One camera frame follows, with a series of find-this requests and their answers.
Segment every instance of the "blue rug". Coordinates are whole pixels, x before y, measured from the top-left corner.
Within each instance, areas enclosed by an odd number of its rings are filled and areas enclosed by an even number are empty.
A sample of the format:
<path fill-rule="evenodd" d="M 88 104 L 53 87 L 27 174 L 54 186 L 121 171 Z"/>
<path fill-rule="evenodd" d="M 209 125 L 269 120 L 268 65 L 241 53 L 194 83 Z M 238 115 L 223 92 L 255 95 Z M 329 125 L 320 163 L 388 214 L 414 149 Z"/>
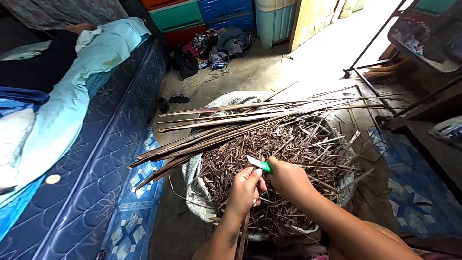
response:
<path fill-rule="evenodd" d="M 137 155 L 157 147 L 159 144 L 149 127 L 144 144 L 137 151 Z M 164 166 L 164 163 L 164 160 L 147 162 L 131 170 L 103 242 L 105 260 L 148 259 L 149 237 L 154 228 L 164 179 L 151 181 L 136 192 L 135 187 L 153 171 Z"/>
<path fill-rule="evenodd" d="M 393 171 L 389 201 L 398 231 L 419 238 L 462 237 L 462 206 L 410 141 L 404 135 L 387 134 L 387 144 L 375 129 L 369 135 Z"/>

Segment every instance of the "caster wheel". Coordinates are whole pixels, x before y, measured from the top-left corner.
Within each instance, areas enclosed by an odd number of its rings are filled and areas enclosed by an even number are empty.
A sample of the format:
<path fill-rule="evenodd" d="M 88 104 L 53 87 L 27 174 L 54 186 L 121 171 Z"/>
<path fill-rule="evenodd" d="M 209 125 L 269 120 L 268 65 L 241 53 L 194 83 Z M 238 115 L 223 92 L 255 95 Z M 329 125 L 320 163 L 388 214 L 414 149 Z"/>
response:
<path fill-rule="evenodd" d="M 349 71 L 346 71 L 346 72 L 345 72 L 345 75 L 343 75 L 343 78 L 344 78 L 344 79 L 348 79 L 348 78 L 350 78 L 350 77 L 351 77 L 351 72 L 349 72 Z"/>

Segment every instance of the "blue plastic drawer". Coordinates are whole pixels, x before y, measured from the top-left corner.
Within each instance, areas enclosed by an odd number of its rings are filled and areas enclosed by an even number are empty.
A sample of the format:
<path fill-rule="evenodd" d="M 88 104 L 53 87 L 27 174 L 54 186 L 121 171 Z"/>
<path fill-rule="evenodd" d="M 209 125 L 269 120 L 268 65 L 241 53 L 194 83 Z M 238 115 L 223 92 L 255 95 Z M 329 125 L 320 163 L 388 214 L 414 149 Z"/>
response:
<path fill-rule="evenodd" d="M 208 29 L 215 28 L 217 30 L 221 28 L 230 28 L 232 26 L 236 28 L 241 28 L 243 31 L 250 31 L 252 29 L 255 29 L 254 14 L 251 12 L 249 14 L 231 18 L 226 21 L 207 24 Z"/>
<path fill-rule="evenodd" d="M 241 13 L 253 11 L 252 0 L 201 0 L 197 4 L 205 23 L 222 21 Z"/>

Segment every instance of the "sandal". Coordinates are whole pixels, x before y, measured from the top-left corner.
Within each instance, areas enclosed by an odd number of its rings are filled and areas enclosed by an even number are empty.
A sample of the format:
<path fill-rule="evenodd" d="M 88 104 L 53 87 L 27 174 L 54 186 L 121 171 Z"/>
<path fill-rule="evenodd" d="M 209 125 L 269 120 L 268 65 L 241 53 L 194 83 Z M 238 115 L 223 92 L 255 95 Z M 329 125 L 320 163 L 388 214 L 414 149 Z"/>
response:
<path fill-rule="evenodd" d="M 189 98 L 185 97 L 183 94 L 180 94 L 180 93 L 171 96 L 169 99 L 170 104 L 181 104 L 181 103 L 185 104 L 188 102 L 189 102 Z"/>
<path fill-rule="evenodd" d="M 165 114 L 169 111 L 170 105 L 166 99 L 164 99 L 163 97 L 160 97 L 157 99 L 156 108 L 160 110 L 162 114 Z"/>

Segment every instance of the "teal plastic drawer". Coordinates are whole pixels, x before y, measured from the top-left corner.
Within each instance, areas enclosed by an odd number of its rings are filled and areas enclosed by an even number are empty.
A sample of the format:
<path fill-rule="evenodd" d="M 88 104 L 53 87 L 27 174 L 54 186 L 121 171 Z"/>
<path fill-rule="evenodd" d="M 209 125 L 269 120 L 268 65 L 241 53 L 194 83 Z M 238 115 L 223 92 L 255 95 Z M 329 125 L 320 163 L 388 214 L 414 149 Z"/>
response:
<path fill-rule="evenodd" d="M 196 0 L 155 9 L 149 14 L 160 32 L 174 31 L 204 22 Z"/>

